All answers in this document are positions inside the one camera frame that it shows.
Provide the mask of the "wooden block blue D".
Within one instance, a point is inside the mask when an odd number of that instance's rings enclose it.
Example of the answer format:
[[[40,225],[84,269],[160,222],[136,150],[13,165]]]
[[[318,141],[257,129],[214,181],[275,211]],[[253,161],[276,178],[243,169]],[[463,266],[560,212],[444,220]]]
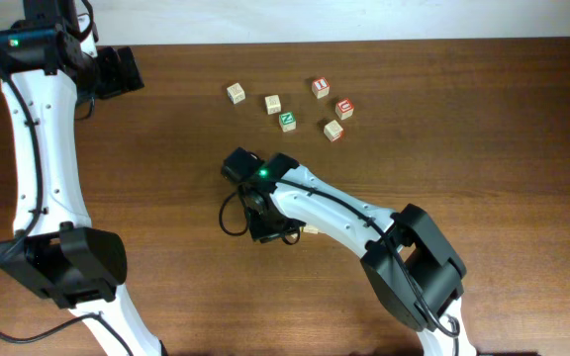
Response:
[[[302,232],[309,233],[309,234],[318,234],[318,233],[320,233],[320,230],[313,225],[307,224],[302,228]]]

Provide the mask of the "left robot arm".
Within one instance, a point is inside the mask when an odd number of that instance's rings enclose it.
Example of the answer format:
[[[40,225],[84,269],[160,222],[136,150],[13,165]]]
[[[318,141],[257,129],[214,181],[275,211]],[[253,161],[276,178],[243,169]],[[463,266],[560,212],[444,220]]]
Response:
[[[120,237],[96,229],[82,197],[75,111],[139,90],[127,47],[99,47],[91,9],[70,0],[25,0],[24,18],[0,31],[0,79],[17,169],[14,236],[0,270],[85,324],[109,355],[162,355],[127,287]]]

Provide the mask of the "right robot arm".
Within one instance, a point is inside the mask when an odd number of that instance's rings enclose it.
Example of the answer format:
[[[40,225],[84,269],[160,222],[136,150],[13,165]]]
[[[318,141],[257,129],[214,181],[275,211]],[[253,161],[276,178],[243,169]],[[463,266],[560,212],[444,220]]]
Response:
[[[475,355],[462,320],[459,254],[422,208],[358,200],[283,153],[263,160],[241,147],[223,162],[253,241],[288,245],[313,226],[353,252],[383,308],[416,332],[426,355]]]

